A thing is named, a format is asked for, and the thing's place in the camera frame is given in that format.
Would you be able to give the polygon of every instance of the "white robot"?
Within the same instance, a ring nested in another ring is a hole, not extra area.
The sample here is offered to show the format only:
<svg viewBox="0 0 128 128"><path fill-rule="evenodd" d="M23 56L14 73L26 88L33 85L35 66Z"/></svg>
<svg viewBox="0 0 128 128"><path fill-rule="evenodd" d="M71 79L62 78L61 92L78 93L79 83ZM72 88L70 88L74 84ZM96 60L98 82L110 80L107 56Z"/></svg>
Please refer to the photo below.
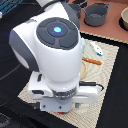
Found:
<svg viewBox="0 0 128 128"><path fill-rule="evenodd" d="M103 87L80 81L82 42L75 12L64 0L37 2L45 12L13 28L9 40L19 62L33 71L30 98L51 112L68 112L72 102L96 103Z"/></svg>

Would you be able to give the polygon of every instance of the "white plastic casing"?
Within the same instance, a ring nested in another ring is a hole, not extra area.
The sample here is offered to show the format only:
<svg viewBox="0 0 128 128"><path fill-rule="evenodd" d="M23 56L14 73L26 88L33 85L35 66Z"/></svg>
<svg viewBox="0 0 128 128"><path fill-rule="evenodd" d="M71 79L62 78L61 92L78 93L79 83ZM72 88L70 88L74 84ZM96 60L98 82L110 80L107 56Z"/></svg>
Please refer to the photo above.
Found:
<svg viewBox="0 0 128 128"><path fill-rule="evenodd" d="M71 50L50 48L41 43L36 35L37 26L43 20L52 17L69 20L64 7L60 2L57 2L46 12L32 17L33 22L23 23L13 30L34 55L39 72L45 76L46 85L54 91L62 91L62 89L68 91L76 87L80 80L79 72L82 63L81 37L78 30L78 44ZM17 58L26 66L26 62L21 57L17 56Z"/></svg>

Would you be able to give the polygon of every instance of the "cable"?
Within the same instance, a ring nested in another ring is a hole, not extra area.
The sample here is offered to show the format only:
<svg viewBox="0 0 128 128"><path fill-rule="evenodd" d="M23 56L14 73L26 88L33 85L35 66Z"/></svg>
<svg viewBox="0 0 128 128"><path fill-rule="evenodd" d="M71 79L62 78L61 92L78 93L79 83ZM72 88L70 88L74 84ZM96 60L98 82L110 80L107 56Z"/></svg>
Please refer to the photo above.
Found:
<svg viewBox="0 0 128 128"><path fill-rule="evenodd" d="M15 2L7 1L7 0L0 0L0 1L6 2L6 3L9 3L9 4L17 4L17 5L35 5L35 6L40 6L39 4L36 4L36 3L15 3Z"/></svg>
<svg viewBox="0 0 128 128"><path fill-rule="evenodd" d="M6 78L7 76L9 76L11 73L13 73L15 70L17 70L20 67L20 64L18 66L16 66L12 71L10 71L9 73L7 73L5 76L0 78L0 81L3 80L4 78Z"/></svg>

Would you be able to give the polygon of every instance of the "glowing blue eye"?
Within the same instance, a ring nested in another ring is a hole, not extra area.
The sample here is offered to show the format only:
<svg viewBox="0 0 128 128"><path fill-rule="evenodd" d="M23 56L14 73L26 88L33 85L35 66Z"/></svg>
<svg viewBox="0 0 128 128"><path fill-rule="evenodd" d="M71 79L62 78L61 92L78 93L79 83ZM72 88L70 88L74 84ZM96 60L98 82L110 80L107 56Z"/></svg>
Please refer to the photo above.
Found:
<svg viewBox="0 0 128 128"><path fill-rule="evenodd" d="M55 31L55 32L61 32L61 28L60 28L60 27L55 27L55 28L54 28L54 31Z"/></svg>

